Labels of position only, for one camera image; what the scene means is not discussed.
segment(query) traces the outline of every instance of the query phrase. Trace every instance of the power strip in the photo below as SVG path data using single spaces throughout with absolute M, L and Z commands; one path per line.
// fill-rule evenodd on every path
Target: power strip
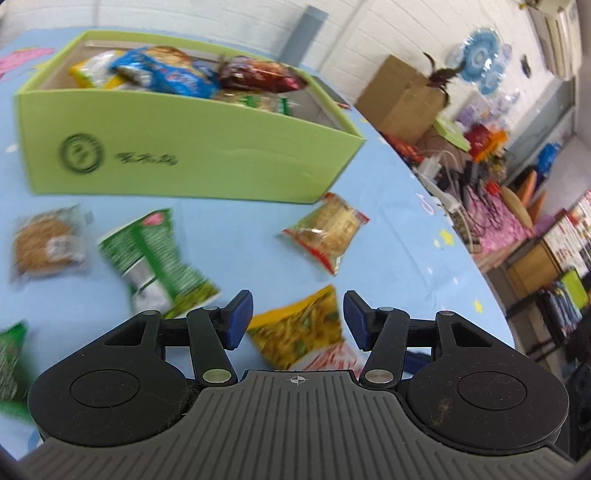
M 441 200 L 441 203 L 447 209 L 448 212 L 453 213 L 462 206 L 462 204 L 453 195 L 443 192 L 439 187 L 437 187 L 437 185 L 435 185 L 431 181 L 430 178 L 426 177 L 418 171 L 415 172 L 415 175 L 431 195 Z

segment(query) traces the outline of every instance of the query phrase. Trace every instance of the brick wall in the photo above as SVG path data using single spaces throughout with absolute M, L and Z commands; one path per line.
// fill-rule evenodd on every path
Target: brick wall
M 33 28 L 70 26 L 133 27 L 199 35 L 277 54 L 306 5 L 328 12 L 329 20 L 316 38 L 304 63 L 324 66 L 327 78 L 355 100 L 384 58 L 393 53 L 417 69 L 429 69 L 422 52 L 443 64 L 451 47 L 475 28 L 493 27 L 511 43 L 515 60 L 504 89 L 523 94 L 511 124 L 533 106 L 551 80 L 526 12 L 517 0 L 8 0 L 0 28 L 7 41 Z M 369 9 L 359 8 L 362 3 Z M 347 30 L 347 24 L 358 25 Z M 341 33 L 350 33 L 344 48 Z M 519 57 L 527 53 L 534 72 L 527 80 Z M 461 107 L 474 87 L 456 82 L 451 88 L 450 113 Z

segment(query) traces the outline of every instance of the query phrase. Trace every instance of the green container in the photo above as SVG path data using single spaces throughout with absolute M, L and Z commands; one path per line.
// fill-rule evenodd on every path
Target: green container
M 101 51 L 170 45 L 215 64 L 232 48 L 91 30 L 17 93 L 21 152 L 37 193 L 133 194 L 314 203 L 365 142 L 310 75 L 293 117 L 152 92 L 78 89 L 68 69 Z

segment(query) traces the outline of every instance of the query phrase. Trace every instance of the green snack bag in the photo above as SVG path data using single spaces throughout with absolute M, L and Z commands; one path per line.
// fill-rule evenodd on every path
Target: green snack bag
M 199 270 L 181 262 L 170 209 L 108 233 L 99 248 L 129 284 L 134 313 L 158 310 L 165 319 L 177 318 L 220 294 Z
M 27 407 L 30 382 L 21 360 L 26 334 L 24 322 L 0 332 L 0 411 L 31 420 Z

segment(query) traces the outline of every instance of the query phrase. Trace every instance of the bread snack package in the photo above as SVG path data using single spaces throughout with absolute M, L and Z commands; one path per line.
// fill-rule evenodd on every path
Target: bread snack package
M 221 61 L 220 84 L 226 89 L 264 90 L 272 93 L 292 92 L 308 86 L 293 67 L 278 61 L 243 56 Z
M 86 222 L 78 206 L 19 219 L 12 244 L 12 279 L 85 270 Z
M 336 275 L 351 240 L 369 218 L 334 193 L 326 193 L 322 201 L 320 207 L 283 232 Z
M 165 319 L 215 300 L 219 288 L 185 265 L 174 240 L 172 210 L 151 212 L 99 240 L 99 249 L 131 289 L 133 313 L 158 310 Z
M 257 110 L 265 110 L 282 115 L 291 115 L 287 98 L 270 92 L 249 92 L 246 90 L 220 90 L 214 100 L 243 105 Z
M 123 55 L 122 50 L 108 50 L 77 63 L 70 68 L 70 75 L 81 88 L 119 89 L 129 83 L 123 76 L 111 70 L 115 59 Z
M 153 92 L 211 98 L 219 89 L 213 70 L 174 47 L 129 50 L 111 69 Z
M 32 420 L 27 407 L 30 377 L 21 358 L 26 335 L 24 322 L 0 332 L 0 411 Z
M 253 317 L 248 334 L 276 370 L 353 370 L 363 360 L 345 344 L 332 285 L 282 309 Z

